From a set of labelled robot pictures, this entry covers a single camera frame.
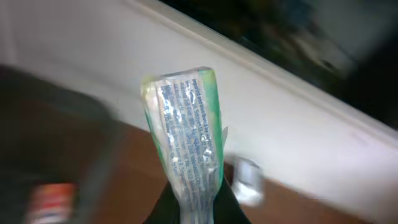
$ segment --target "blurry object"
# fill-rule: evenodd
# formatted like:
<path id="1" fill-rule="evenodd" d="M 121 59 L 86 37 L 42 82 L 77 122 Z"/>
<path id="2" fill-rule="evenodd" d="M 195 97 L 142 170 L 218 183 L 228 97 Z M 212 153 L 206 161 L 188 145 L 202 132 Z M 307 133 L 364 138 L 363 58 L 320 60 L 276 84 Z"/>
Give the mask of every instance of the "blurry object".
<path id="1" fill-rule="evenodd" d="M 264 179 L 260 167 L 253 161 L 237 158 L 232 191 L 240 204 L 256 207 L 264 198 Z"/>
<path id="2" fill-rule="evenodd" d="M 223 181 L 223 135 L 215 72 L 194 68 L 141 86 L 160 160 L 180 204 L 182 223 L 213 223 Z"/>
<path id="3" fill-rule="evenodd" d="M 70 218 L 74 196 L 73 184 L 38 186 L 32 196 L 27 224 L 59 224 Z"/>
<path id="4" fill-rule="evenodd" d="M 116 155 L 118 123 L 98 101 L 0 66 L 0 223 L 21 223 L 32 191 L 72 183 L 88 223 Z"/>

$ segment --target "dark window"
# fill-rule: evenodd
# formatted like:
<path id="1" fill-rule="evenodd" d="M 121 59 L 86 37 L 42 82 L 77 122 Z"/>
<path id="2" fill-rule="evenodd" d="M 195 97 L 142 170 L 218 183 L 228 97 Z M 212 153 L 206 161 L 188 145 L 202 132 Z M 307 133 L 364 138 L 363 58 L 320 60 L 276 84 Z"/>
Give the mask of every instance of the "dark window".
<path id="1" fill-rule="evenodd" d="M 397 1 L 161 1 L 398 128 Z"/>

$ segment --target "white wall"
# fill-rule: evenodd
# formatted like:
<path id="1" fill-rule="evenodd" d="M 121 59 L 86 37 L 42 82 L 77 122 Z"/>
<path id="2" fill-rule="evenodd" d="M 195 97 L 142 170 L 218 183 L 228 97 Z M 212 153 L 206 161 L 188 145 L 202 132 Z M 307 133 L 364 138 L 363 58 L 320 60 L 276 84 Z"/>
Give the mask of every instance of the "white wall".
<path id="1" fill-rule="evenodd" d="M 1 1 L 9 6 L 7 35 L 18 65 L 102 99 L 122 121 L 146 130 L 144 75 L 213 67 L 230 127 L 228 153 L 368 220 L 398 219 L 397 136 L 383 124 L 208 30 L 207 39 L 197 37 L 191 28 L 206 29 L 185 17 L 190 29 L 161 14 L 162 21 L 154 19 L 148 15 L 156 12 L 135 0 L 135 9 L 112 0 Z M 239 54 L 227 56 L 219 46 Z"/>

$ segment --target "toothpaste tube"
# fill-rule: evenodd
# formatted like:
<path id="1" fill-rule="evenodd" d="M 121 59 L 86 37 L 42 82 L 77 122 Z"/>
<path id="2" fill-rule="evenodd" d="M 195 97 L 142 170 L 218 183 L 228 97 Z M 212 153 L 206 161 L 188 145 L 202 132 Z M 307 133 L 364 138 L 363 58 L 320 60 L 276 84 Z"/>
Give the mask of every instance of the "toothpaste tube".
<path id="1" fill-rule="evenodd" d="M 147 121 L 180 204 L 182 224 L 214 223 L 223 180 L 221 113 L 215 73 L 196 68 L 142 84 Z"/>

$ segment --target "brown table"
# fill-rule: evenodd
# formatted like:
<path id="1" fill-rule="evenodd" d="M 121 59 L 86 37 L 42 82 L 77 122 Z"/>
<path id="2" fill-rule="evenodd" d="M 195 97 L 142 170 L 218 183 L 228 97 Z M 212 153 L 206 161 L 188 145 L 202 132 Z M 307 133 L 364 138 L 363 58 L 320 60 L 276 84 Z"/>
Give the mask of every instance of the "brown table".
<path id="1" fill-rule="evenodd" d="M 95 224 L 142 223 L 167 182 L 151 135 L 126 124 L 123 126 L 119 162 L 100 201 Z M 259 208 L 243 207 L 253 224 L 365 223 L 276 181 L 265 181 L 265 203 Z"/>

